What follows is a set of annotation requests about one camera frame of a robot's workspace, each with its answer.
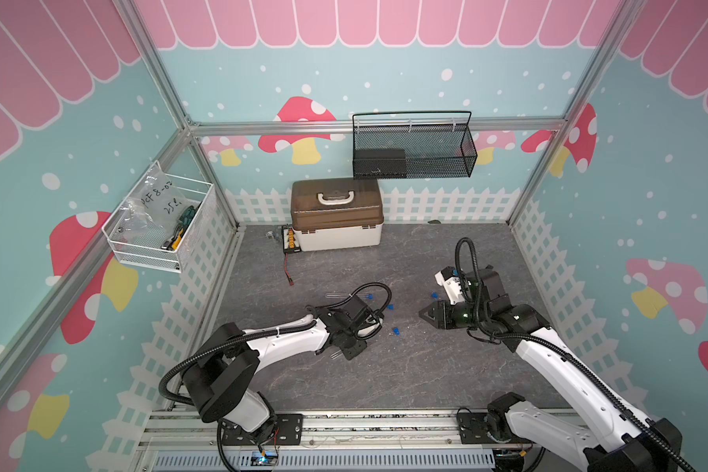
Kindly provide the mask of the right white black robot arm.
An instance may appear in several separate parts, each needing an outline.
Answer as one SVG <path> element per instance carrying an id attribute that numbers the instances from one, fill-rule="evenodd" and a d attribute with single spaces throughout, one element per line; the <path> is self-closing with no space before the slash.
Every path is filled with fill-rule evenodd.
<path id="1" fill-rule="evenodd" d="M 419 316 L 439 330 L 465 330 L 480 342 L 504 345 L 532 366 L 573 408 L 578 427 L 505 393 L 487 406 L 478 432 L 497 444 L 528 440 L 581 471 L 690 471 L 682 433 L 653 420 L 611 389 L 562 341 L 533 307 L 511 303 L 499 274 L 478 267 L 473 241 L 462 237 L 454 265 L 436 275 L 446 299 Z"/>

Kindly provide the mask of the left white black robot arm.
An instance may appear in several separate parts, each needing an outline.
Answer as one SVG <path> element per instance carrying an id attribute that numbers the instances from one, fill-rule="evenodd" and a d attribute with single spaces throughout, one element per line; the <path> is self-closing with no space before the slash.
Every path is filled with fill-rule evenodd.
<path id="1" fill-rule="evenodd" d="M 287 324 L 262 330 L 224 324 L 161 377 L 159 395 L 195 407 L 206 424 L 235 425 L 265 442 L 278 420 L 269 401 L 251 391 L 255 375 L 296 355 L 319 355 L 328 348 L 347 360 L 356 358 L 382 330 L 391 298 L 385 283 L 368 282 L 340 301 L 309 306 L 307 315 Z"/>

